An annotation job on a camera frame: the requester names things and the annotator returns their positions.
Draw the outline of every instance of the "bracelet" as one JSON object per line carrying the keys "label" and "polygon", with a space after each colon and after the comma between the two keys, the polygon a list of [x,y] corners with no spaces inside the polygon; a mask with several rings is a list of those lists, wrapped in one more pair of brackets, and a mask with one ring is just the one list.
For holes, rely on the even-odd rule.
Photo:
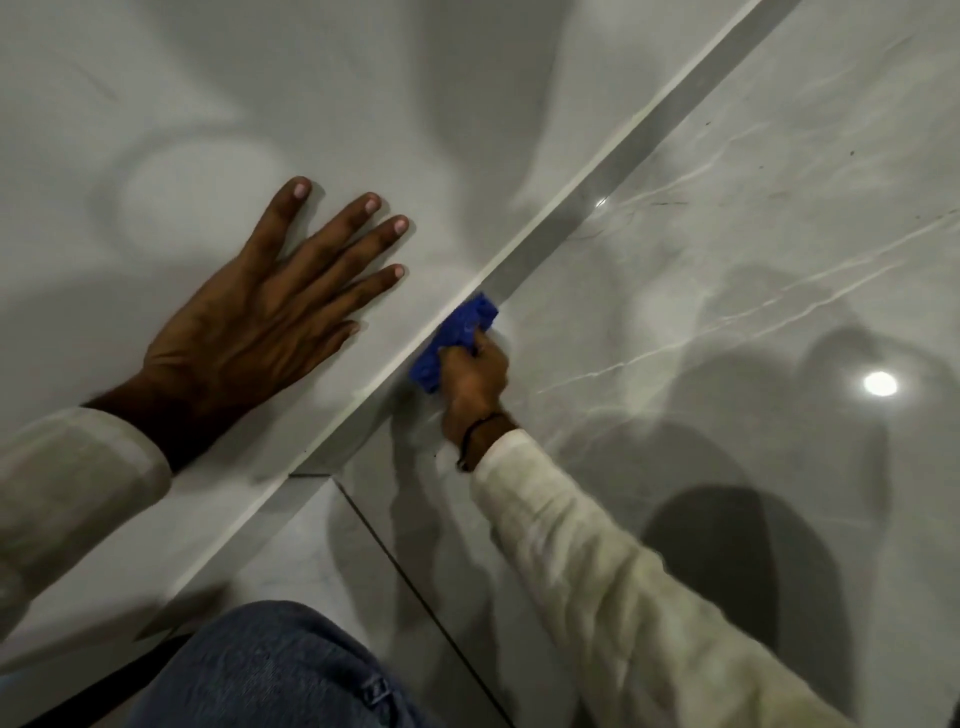
{"label": "bracelet", "polygon": [[467,448],[470,446],[470,437],[473,435],[473,431],[480,425],[485,425],[498,417],[506,417],[506,415],[503,412],[494,412],[483,419],[477,420],[464,432],[464,439],[460,443],[460,459],[457,460],[457,470],[461,473],[469,473],[467,470]]}

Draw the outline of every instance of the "blue cloth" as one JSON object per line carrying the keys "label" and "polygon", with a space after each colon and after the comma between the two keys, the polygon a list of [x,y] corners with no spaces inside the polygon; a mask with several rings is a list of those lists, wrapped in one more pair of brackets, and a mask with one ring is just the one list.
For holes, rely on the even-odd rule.
{"label": "blue cloth", "polygon": [[466,347],[470,353],[473,348],[473,333],[477,327],[486,331],[496,318],[496,306],[482,293],[457,306],[457,309],[440,324],[433,341],[426,351],[417,357],[410,368],[410,378],[423,387],[423,391],[432,395],[440,389],[440,349],[444,347]]}
{"label": "blue cloth", "polygon": [[127,728],[434,728],[375,657],[292,601],[258,601],[201,629]]}

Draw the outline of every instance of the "jeans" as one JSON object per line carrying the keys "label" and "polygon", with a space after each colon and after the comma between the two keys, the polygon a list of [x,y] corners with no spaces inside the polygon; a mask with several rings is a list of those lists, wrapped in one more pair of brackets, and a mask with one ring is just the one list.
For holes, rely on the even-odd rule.
{"label": "jeans", "polygon": [[291,601],[246,604],[180,649],[128,728],[434,728],[375,657]]}

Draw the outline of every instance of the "person's left hand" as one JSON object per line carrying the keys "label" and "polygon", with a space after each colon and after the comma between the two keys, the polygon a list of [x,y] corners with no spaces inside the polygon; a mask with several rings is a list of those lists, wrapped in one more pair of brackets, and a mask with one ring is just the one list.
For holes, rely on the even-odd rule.
{"label": "person's left hand", "polygon": [[[403,276],[402,266],[391,265],[354,280],[409,227],[398,215],[350,243],[380,208],[373,193],[278,260],[310,187],[302,177],[284,184],[240,254],[163,327],[141,372],[88,405],[139,427],[174,470],[336,353],[359,329],[350,316]],[[186,433],[199,442],[171,452],[184,447]]]}

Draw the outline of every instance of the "sleeve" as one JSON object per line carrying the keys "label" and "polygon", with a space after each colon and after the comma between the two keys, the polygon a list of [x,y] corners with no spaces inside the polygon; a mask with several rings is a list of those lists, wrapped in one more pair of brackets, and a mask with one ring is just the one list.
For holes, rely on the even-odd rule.
{"label": "sleeve", "polygon": [[64,410],[0,444],[0,639],[31,599],[160,500],[171,480],[154,443],[93,409]]}
{"label": "sleeve", "polygon": [[522,430],[472,494],[598,728],[850,728],[760,643],[667,574]]}

